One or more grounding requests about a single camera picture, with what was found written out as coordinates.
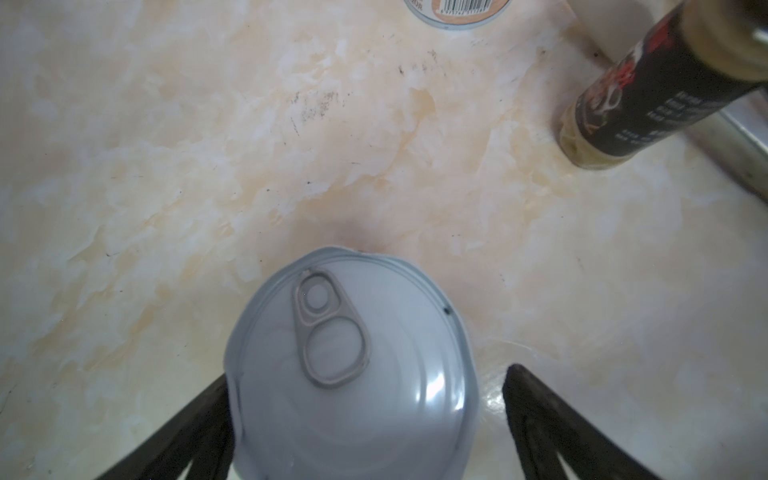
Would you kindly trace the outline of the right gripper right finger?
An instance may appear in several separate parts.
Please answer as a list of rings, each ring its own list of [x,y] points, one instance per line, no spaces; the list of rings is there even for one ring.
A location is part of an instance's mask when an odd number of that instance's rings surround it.
[[[507,424],[527,479],[655,479],[521,364],[509,366],[502,387]]]

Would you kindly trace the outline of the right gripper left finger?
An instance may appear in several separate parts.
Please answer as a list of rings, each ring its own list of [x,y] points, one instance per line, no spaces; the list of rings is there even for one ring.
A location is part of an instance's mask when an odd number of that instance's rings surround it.
[[[227,381],[210,384],[102,479],[225,479],[235,447]]]

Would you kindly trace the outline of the pale blue labelled can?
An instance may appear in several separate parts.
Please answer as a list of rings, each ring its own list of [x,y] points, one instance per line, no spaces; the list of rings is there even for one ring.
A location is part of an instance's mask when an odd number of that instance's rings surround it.
[[[270,277],[224,370],[243,479],[459,479],[480,394],[462,319],[412,264],[341,247]]]

